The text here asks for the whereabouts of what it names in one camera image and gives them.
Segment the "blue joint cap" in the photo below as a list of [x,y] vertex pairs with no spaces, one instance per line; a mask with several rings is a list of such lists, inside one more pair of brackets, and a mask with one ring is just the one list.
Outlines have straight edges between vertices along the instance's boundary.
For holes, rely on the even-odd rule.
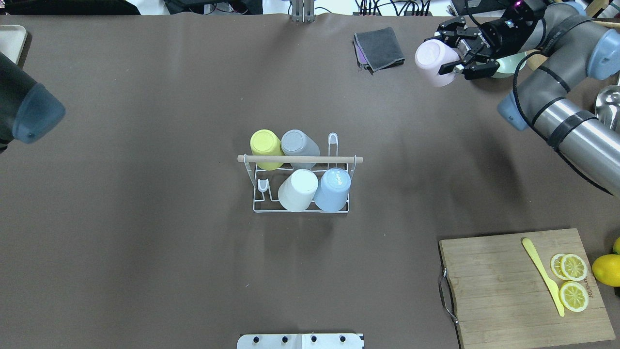
[[519,109],[516,108],[515,95],[512,92],[497,105],[497,112],[517,130],[523,131],[528,128],[528,123],[523,120]]
[[581,4],[576,3],[575,1],[555,2],[554,4],[551,4],[549,6],[554,6],[554,5],[568,5],[568,6],[574,7],[577,10],[577,12],[579,12],[580,15],[587,16],[585,13],[585,7],[583,7]]
[[35,84],[24,97],[13,123],[13,137],[24,143],[33,143],[58,125],[65,110],[40,83]]
[[586,73],[589,77],[604,80],[620,70],[620,34],[609,29],[598,41]]

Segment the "whole lemon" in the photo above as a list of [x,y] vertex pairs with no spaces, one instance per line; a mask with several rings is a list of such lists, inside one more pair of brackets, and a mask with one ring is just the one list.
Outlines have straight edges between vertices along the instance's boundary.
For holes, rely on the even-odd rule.
[[620,287],[620,255],[598,257],[592,264],[592,273],[599,282]]
[[620,237],[614,242],[614,254],[620,255]]

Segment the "brown tabletop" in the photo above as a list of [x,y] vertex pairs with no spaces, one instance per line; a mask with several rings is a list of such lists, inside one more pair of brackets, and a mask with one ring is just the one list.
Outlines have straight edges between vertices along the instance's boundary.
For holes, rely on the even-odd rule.
[[[372,349],[457,348],[439,240],[572,227],[590,261],[608,253],[620,201],[497,114],[511,80],[422,79],[415,49],[442,20],[2,17],[28,30],[24,70],[67,115],[0,156],[0,347],[351,331]],[[360,71],[353,34],[388,26],[405,64]],[[611,83],[569,97],[591,109]],[[322,151],[337,132],[341,155],[364,156],[350,213],[252,212],[236,155],[262,128]],[[601,293],[620,335],[620,297]]]

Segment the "gray towel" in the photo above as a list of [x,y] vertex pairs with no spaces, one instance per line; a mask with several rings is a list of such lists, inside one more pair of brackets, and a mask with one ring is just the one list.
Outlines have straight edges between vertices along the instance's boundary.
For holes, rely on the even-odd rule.
[[355,45],[359,47],[372,71],[401,65],[405,62],[394,29],[355,33]]

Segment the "lemon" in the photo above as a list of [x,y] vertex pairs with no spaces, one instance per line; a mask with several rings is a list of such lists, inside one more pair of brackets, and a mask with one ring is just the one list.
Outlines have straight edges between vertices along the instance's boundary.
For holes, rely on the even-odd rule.
[[562,257],[564,256],[566,255],[563,253],[558,253],[551,257],[551,271],[553,271],[553,274],[560,280],[568,281],[568,278],[564,276],[564,273],[562,272]]
[[580,283],[566,281],[560,288],[560,301],[568,310],[582,312],[588,307],[588,291]]
[[620,255],[620,237],[616,239],[616,242],[614,242],[614,254]]
[[569,253],[564,255],[560,262],[560,268],[569,280],[581,281],[588,274],[588,267],[581,257]]
[[620,255],[598,257],[592,264],[592,273],[601,283],[620,287]]

